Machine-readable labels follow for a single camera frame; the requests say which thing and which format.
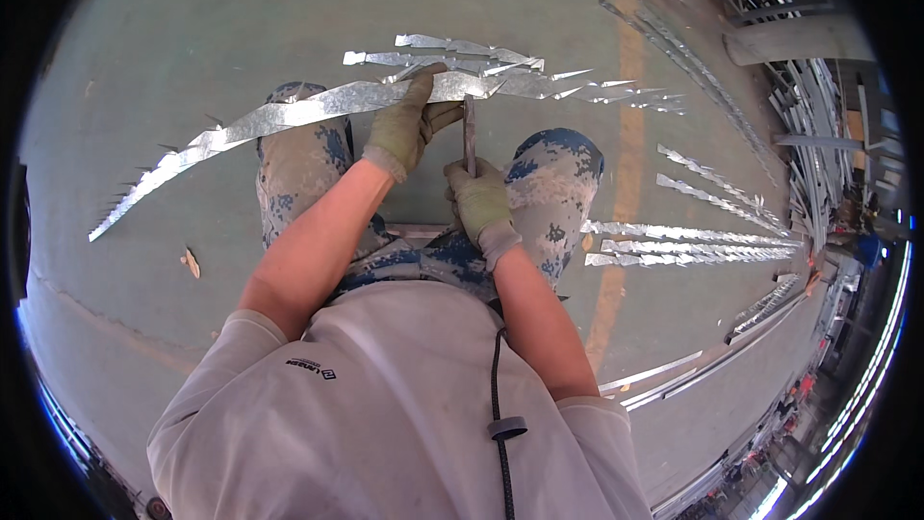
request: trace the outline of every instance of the concrete floor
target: concrete floor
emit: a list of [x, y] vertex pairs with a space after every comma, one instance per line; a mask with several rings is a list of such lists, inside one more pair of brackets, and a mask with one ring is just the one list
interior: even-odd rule
[[[777, 216], [785, 215], [782, 166], [771, 165], [782, 182], [774, 189], [699, 87], [597, 1], [84, 0], [78, 6], [24, 127], [33, 243], [23, 310], [49, 387], [135, 489], [153, 494], [148, 432], [211, 345], [260, 258], [253, 145], [168, 182], [93, 244], [87, 230], [121, 191], [119, 182], [136, 180], [136, 167], [156, 164], [163, 151], [156, 144], [186, 144], [212, 123], [206, 114], [233, 121], [286, 81], [334, 87], [387, 71], [343, 66], [344, 51], [394, 51], [399, 33], [448, 36], [543, 56], [548, 73], [593, 67], [597, 78], [633, 78], [641, 87], [687, 93], [686, 116], [574, 99], [491, 98], [479, 104], [479, 155], [503, 165], [531, 133], [577, 129], [606, 157], [592, 218], [764, 233], [656, 186], [657, 172], [709, 186], [658, 154], [661, 143], [763, 194]], [[608, 1], [631, 12], [642, 0]], [[762, 78], [725, 56], [718, 5], [643, 1], [769, 139]], [[368, 113], [354, 116], [357, 148], [371, 120]], [[386, 198], [387, 221], [449, 221], [442, 167], [460, 157], [460, 147], [458, 125], [428, 146], [422, 166]], [[600, 237], [592, 239], [596, 250]], [[179, 263], [186, 247], [202, 265], [201, 280]], [[576, 254], [559, 293], [570, 296], [565, 306], [600, 382], [715, 349], [734, 315], [772, 289], [773, 272], [804, 265], [623, 270], [585, 268], [582, 260]], [[652, 504], [709, 466], [770, 405], [811, 354], [802, 343], [817, 312], [814, 303], [802, 306], [751, 352], [759, 362], [739, 361], [695, 391], [632, 413]]]

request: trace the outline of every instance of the gloved hand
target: gloved hand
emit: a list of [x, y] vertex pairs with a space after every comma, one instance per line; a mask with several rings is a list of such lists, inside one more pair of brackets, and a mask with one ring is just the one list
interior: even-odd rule
[[362, 156], [389, 171], [397, 182], [407, 179], [421, 162], [423, 148], [433, 133], [462, 118], [462, 101], [427, 104], [433, 92], [433, 75], [445, 70], [442, 63], [420, 69], [411, 75], [404, 98], [375, 113]]
[[443, 167], [449, 181], [451, 200], [456, 204], [458, 218], [472, 245], [481, 250], [492, 272], [497, 260], [523, 237], [514, 230], [514, 220], [507, 204], [507, 190], [503, 186], [503, 173], [491, 163], [476, 157], [472, 177], [465, 170], [464, 161]]

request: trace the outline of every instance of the white t-shirt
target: white t-shirt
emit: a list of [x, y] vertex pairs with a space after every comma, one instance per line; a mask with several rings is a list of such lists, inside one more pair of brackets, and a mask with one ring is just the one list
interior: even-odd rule
[[[148, 441], [154, 483], [188, 518], [502, 518], [491, 423], [501, 322], [451, 285], [351, 291], [287, 343], [231, 314]], [[552, 401], [502, 344], [501, 417], [517, 517], [651, 518], [629, 415], [599, 397]]]

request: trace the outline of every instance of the printed logo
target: printed logo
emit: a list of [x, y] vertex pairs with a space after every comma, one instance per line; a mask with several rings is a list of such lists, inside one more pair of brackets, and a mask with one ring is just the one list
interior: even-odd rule
[[321, 364], [318, 362], [312, 362], [309, 359], [304, 359], [302, 357], [293, 357], [292, 359], [285, 362], [286, 365], [297, 365], [298, 367], [303, 367], [308, 371], [314, 372], [324, 379], [337, 379], [337, 375], [334, 374], [332, 369], [321, 369]]

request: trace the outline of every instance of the dry leaf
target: dry leaf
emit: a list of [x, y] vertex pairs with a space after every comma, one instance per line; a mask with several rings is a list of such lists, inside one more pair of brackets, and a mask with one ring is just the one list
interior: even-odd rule
[[199, 263], [196, 262], [196, 258], [192, 256], [192, 252], [188, 247], [186, 248], [186, 255], [180, 258], [179, 262], [189, 267], [193, 277], [195, 277], [197, 280], [199, 279], [201, 275], [199, 271]]

